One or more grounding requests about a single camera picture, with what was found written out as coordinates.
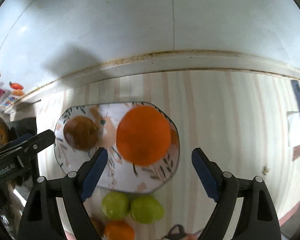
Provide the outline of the black stove top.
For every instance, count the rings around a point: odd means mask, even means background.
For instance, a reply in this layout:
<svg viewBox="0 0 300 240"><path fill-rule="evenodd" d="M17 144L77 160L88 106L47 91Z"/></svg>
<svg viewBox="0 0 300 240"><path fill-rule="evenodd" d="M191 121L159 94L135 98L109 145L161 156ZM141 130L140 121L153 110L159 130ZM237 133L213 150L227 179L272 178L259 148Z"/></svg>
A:
<svg viewBox="0 0 300 240"><path fill-rule="evenodd" d="M9 128L9 140L15 140L23 135L30 134L35 136L37 134L37 122L36 117L23 118L17 121L11 121L7 123Z"/></svg>

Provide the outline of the small yellow scrap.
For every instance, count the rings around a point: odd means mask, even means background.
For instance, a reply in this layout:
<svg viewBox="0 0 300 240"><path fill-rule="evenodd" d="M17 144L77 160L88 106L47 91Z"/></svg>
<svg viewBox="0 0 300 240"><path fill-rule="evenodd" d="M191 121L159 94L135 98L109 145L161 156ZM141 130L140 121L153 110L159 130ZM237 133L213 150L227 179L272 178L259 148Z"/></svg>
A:
<svg viewBox="0 0 300 240"><path fill-rule="evenodd" d="M264 166L262 169L262 174L266 176L269 173L270 169L267 166Z"/></svg>

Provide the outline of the small brown card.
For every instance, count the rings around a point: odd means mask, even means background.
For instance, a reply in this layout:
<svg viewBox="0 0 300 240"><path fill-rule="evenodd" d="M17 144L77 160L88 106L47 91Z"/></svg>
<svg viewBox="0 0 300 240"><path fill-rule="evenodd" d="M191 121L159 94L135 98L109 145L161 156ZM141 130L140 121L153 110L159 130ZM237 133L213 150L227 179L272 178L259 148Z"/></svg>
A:
<svg viewBox="0 0 300 240"><path fill-rule="evenodd" d="M293 161L300 157L300 145L293 147Z"/></svg>

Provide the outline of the dark red apple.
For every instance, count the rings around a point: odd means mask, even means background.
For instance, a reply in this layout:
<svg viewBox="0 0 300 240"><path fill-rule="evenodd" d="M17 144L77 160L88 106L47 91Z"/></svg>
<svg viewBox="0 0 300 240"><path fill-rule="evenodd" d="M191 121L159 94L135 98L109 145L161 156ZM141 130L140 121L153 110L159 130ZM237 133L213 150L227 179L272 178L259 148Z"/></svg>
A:
<svg viewBox="0 0 300 240"><path fill-rule="evenodd" d="M98 127L85 116L76 116L67 121L63 134L66 142L80 151L90 150L98 141Z"/></svg>

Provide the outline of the green apple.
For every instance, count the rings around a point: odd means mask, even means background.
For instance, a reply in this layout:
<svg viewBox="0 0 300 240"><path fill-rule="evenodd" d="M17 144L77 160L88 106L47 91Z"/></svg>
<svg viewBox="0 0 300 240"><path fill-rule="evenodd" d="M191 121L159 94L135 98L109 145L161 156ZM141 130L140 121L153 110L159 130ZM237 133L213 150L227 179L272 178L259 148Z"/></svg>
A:
<svg viewBox="0 0 300 240"><path fill-rule="evenodd" d="M130 211L129 197L125 193L111 191L102 199L102 211L111 220L126 218Z"/></svg>
<svg viewBox="0 0 300 240"><path fill-rule="evenodd" d="M130 215L138 223L152 224L164 217L165 210L153 196L141 195L131 201Z"/></svg>

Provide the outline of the large orange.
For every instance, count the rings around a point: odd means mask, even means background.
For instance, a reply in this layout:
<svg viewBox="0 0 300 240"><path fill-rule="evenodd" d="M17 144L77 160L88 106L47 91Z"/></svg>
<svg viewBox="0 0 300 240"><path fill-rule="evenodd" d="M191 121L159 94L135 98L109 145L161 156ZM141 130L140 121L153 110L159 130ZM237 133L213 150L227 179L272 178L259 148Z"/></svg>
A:
<svg viewBox="0 0 300 240"><path fill-rule="evenodd" d="M171 145L168 120L151 106L137 106L121 119L116 147L126 161L148 166L159 161Z"/></svg>

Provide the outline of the striped cat table mat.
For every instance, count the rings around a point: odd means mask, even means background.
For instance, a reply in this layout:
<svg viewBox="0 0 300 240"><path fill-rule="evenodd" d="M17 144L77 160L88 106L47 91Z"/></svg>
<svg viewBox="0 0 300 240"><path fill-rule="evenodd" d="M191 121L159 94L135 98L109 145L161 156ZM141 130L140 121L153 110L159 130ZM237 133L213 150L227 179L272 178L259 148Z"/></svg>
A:
<svg viewBox="0 0 300 240"><path fill-rule="evenodd" d="M154 193L165 217L150 225L128 219L136 239L160 239L171 227L202 229L214 208L192 167L200 147L221 169L239 178L261 176L284 223L300 203L300 157L293 161L287 112L299 112L290 80L212 71L180 71L120 77L46 94L36 105L38 131L54 129L71 106L120 101L150 102L175 123L179 167ZM270 171L264 176L262 169Z"/></svg>

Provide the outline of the floral white plate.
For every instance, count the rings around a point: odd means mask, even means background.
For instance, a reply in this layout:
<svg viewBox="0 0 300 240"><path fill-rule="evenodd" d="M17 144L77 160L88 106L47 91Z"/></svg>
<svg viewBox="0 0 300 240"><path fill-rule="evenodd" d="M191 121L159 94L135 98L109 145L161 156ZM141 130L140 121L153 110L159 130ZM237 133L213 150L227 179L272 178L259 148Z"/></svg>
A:
<svg viewBox="0 0 300 240"><path fill-rule="evenodd" d="M81 165L89 161L99 147L108 152L108 163L98 182L98 187L126 193L153 193L164 186L175 175L180 157L180 147L170 145L165 156L148 166L137 166L119 154L116 147L116 130L125 114L137 106L151 106L164 114L157 106L147 102L113 102L98 105L83 105L68 108L55 126L55 158L62 171L67 174L78 171ZM85 116L98 127L99 141L88 151L72 148L65 140L63 128L67 121ZM170 130L176 131L174 122L168 118Z"/></svg>

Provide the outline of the colourful wall sticker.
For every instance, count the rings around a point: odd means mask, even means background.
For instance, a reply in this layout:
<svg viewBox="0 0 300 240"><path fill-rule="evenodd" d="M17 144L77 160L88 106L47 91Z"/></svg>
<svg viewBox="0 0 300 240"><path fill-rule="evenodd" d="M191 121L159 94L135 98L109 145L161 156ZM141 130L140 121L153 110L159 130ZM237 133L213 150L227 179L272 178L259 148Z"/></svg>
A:
<svg viewBox="0 0 300 240"><path fill-rule="evenodd" d="M4 112L24 95L24 87L21 84L11 81L4 83L0 73L0 112Z"/></svg>

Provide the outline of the brown red fruit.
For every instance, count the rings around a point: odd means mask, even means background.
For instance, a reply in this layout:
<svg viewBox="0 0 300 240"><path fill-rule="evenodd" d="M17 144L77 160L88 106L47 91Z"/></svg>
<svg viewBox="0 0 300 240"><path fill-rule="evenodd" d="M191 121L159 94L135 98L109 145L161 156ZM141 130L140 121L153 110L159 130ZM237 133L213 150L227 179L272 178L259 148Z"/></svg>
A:
<svg viewBox="0 0 300 240"><path fill-rule="evenodd" d="M104 224L96 218L90 218L90 220L99 236L102 237L104 235Z"/></svg>

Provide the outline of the white paper napkin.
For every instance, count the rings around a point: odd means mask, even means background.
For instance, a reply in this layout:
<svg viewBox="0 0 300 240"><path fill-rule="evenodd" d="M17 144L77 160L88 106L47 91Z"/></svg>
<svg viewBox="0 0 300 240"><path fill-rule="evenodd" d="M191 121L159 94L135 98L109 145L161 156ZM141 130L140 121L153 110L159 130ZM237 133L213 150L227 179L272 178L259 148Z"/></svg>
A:
<svg viewBox="0 0 300 240"><path fill-rule="evenodd" d="M287 112L288 121L288 143L290 147L300 145L300 113Z"/></svg>

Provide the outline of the small orange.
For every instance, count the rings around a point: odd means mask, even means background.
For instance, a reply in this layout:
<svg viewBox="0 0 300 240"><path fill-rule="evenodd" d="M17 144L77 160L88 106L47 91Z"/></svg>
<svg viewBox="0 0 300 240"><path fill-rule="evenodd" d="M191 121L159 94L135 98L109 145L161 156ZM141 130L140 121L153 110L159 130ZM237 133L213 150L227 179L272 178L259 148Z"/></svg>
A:
<svg viewBox="0 0 300 240"><path fill-rule="evenodd" d="M121 220L109 222L104 229L104 235L107 239L134 240L135 232L130 225Z"/></svg>
<svg viewBox="0 0 300 240"><path fill-rule="evenodd" d="M170 130L171 134L171 144L175 145L176 147L179 147L179 135L178 132L174 129Z"/></svg>

